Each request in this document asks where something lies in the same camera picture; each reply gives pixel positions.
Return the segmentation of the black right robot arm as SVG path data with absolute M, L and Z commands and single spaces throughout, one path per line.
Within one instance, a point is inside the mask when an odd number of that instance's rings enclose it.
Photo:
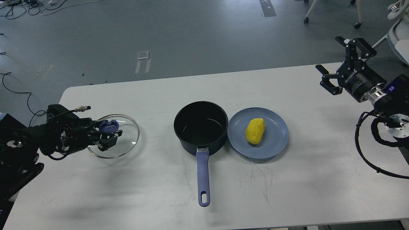
M 335 40 L 345 48 L 345 60 L 333 74 L 323 65 L 316 65 L 322 75 L 320 86 L 334 96 L 346 90 L 357 102 L 369 101 L 372 104 L 373 110 L 364 111 L 356 124 L 356 149 L 364 162 L 377 173 L 408 179 L 408 176 L 389 172 L 371 163 L 362 153 L 359 143 L 361 125 L 367 117 L 373 116 L 370 129 L 376 142 L 387 147 L 408 149 L 408 76 L 401 74 L 387 84 L 366 63 L 377 52 L 365 39 L 349 40 L 337 36 Z

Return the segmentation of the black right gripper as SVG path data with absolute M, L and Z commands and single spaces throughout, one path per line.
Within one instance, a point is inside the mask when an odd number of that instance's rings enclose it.
M 315 68 L 322 74 L 320 86 L 334 96 L 341 94 L 344 88 L 357 102 L 361 103 L 367 100 L 364 95 L 368 91 L 374 87 L 383 88 L 387 82 L 365 62 L 375 57 L 377 51 L 363 38 L 349 40 L 337 36 L 335 40 L 345 48 L 345 62 L 336 71 L 337 74 L 330 74 L 322 65 L 316 65 Z M 355 62 L 354 67 L 349 67 L 348 64 L 353 62 Z M 331 79 L 339 79 L 339 86 L 332 84 Z

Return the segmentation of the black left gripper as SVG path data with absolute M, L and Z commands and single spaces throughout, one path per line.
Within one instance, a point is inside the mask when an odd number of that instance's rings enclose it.
M 123 134 L 123 130 L 119 129 L 119 122 L 115 119 L 49 119 L 45 137 L 40 139 L 40 151 L 45 156 L 55 152 L 70 155 L 90 145 L 106 151 L 115 146 L 118 137 Z

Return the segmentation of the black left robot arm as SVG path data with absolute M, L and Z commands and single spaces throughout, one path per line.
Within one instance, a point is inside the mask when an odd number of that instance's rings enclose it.
M 90 106 L 80 106 L 69 110 L 52 104 L 47 108 L 45 124 L 1 126 L 1 200 L 12 198 L 42 172 L 40 153 L 59 161 L 89 146 L 97 146 L 100 151 L 115 146 L 123 133 L 118 122 L 76 115 L 89 109 Z

